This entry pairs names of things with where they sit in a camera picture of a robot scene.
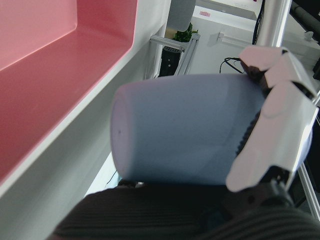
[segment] metal rod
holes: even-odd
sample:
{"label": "metal rod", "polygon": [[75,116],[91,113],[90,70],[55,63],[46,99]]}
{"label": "metal rod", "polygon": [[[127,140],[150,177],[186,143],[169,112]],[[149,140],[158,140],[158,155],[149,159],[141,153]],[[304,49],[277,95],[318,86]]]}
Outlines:
{"label": "metal rod", "polygon": [[150,37],[150,41],[157,43],[157,44],[166,45],[168,47],[172,47],[175,49],[179,49],[182,52],[184,52],[185,49],[187,49],[187,47],[188,47],[188,42],[175,41],[175,40],[161,37],[161,36],[157,36],[157,35],[152,35]]}
{"label": "metal rod", "polygon": [[311,214],[315,219],[320,221],[320,206],[304,163],[302,163],[301,167],[298,169],[298,173]]}
{"label": "metal rod", "polygon": [[292,0],[266,0],[256,44],[280,47]]}
{"label": "metal rod", "polygon": [[189,44],[183,54],[174,75],[186,75],[189,72],[191,60],[195,54],[196,47],[200,39],[200,34],[193,33]]}

